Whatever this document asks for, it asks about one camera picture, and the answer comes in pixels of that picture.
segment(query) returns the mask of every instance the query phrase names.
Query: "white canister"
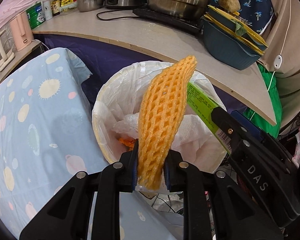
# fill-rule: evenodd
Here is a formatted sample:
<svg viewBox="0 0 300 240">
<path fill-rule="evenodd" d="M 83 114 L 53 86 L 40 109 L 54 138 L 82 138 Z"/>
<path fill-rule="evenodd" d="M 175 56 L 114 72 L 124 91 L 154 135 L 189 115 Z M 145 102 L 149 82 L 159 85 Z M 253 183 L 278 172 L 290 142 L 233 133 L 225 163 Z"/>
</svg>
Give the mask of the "white canister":
<svg viewBox="0 0 300 240">
<path fill-rule="evenodd" d="M 43 11 L 44 11 L 44 17 L 46 21 L 52 19 L 52 10 L 51 10 L 51 2 L 50 0 L 43 0 Z"/>
</svg>

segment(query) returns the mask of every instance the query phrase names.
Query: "sponge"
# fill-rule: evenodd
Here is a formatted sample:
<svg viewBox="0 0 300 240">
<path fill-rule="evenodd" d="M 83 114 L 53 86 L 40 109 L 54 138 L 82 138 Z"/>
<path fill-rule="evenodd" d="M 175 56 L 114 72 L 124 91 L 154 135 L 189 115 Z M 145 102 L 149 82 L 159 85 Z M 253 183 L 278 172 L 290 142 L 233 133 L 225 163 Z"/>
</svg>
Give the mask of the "sponge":
<svg viewBox="0 0 300 240">
<path fill-rule="evenodd" d="M 229 12 L 236 12 L 241 8 L 239 0 L 219 0 L 219 5 Z"/>
</svg>

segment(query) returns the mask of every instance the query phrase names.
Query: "beige curtain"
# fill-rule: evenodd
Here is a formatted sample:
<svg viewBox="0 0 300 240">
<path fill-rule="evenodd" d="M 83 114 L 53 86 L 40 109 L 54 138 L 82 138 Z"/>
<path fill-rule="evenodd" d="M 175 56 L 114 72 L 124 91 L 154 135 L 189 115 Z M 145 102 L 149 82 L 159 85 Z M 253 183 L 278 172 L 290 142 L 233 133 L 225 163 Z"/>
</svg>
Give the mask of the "beige curtain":
<svg viewBox="0 0 300 240">
<path fill-rule="evenodd" d="M 300 111 L 300 2 L 298 0 L 271 0 L 271 2 L 276 21 L 266 38 L 269 48 L 260 61 L 267 70 L 274 71 L 274 59 L 282 50 L 283 62 L 275 76 L 283 109 L 281 126 L 284 126 Z M 291 19 L 288 29 L 290 9 Z"/>
</svg>

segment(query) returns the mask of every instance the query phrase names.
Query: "white plug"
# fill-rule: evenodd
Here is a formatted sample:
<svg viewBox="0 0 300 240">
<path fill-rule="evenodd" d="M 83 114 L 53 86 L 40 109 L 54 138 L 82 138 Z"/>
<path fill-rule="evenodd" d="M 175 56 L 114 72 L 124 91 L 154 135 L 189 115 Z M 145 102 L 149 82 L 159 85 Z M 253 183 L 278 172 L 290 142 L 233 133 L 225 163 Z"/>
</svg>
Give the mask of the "white plug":
<svg viewBox="0 0 300 240">
<path fill-rule="evenodd" d="M 278 55 L 275 57 L 273 65 L 274 65 L 274 69 L 278 70 L 281 67 L 282 64 L 282 56 Z"/>
</svg>

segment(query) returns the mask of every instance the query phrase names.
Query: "barcode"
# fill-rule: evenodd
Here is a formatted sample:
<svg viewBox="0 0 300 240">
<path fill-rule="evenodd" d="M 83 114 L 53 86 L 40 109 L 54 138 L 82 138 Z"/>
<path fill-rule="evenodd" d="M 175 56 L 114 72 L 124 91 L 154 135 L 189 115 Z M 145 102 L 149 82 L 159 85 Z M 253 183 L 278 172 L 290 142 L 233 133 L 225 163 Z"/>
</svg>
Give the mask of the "barcode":
<svg viewBox="0 0 300 240">
<path fill-rule="evenodd" d="M 223 130 L 221 130 L 221 129 L 218 129 L 216 135 L 220 139 L 220 141 L 224 144 L 224 146 L 227 147 L 227 149 L 226 149 L 227 152 L 231 153 L 232 152 L 232 148 L 230 145 L 231 138 L 225 132 L 223 132 Z"/>
</svg>

